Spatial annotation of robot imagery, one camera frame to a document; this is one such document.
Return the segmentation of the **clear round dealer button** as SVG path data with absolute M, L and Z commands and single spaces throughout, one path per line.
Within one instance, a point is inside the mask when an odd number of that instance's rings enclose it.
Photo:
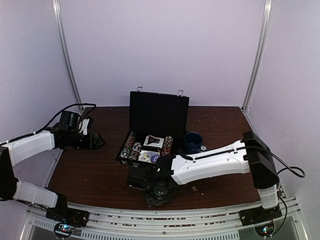
M 138 160 L 145 163 L 151 162 L 151 155 L 148 151 L 141 151 L 138 156 Z

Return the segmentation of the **black poker case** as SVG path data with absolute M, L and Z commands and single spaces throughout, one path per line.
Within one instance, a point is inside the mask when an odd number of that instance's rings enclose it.
M 129 132 L 119 150 L 116 160 L 133 167 L 153 167 L 155 164 L 129 158 L 120 158 L 121 151 L 131 132 L 136 132 L 135 142 L 141 143 L 141 151 L 159 152 L 162 148 L 144 146 L 146 136 L 173 138 L 170 155 L 177 155 L 184 147 L 184 136 L 189 109 L 188 96 L 154 92 L 132 91 L 129 102 Z

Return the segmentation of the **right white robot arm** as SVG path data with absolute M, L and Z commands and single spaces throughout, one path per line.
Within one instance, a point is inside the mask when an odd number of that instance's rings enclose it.
M 174 200 L 180 185 L 197 180 L 231 175 L 251 174 L 261 206 L 256 210 L 259 220 L 268 220 L 278 205 L 277 186 L 280 182 L 270 148 L 252 131 L 243 134 L 225 147 L 185 154 L 161 156 L 146 174 L 142 183 L 148 207 Z

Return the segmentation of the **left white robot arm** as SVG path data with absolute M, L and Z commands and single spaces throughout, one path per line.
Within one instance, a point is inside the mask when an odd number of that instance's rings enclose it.
M 19 180 L 13 167 L 43 152 L 72 147 L 76 150 L 99 150 L 106 141 L 99 133 L 81 133 L 49 127 L 39 133 L 31 133 L 18 140 L 6 141 L 0 146 L 0 200 L 19 200 L 52 209 L 61 222 L 72 218 L 72 211 L 58 193 Z

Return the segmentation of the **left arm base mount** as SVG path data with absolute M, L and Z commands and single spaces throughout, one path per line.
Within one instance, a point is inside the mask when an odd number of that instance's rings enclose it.
M 70 207 L 47 208 L 46 218 L 65 223 L 73 227 L 86 227 L 90 213 L 85 210 L 79 210 Z

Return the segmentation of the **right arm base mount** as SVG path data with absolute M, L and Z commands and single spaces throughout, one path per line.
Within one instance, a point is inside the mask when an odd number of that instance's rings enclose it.
M 280 209 L 264 209 L 263 207 L 256 207 L 252 209 L 241 210 L 239 217 L 242 226 L 249 226 L 271 221 L 282 216 Z

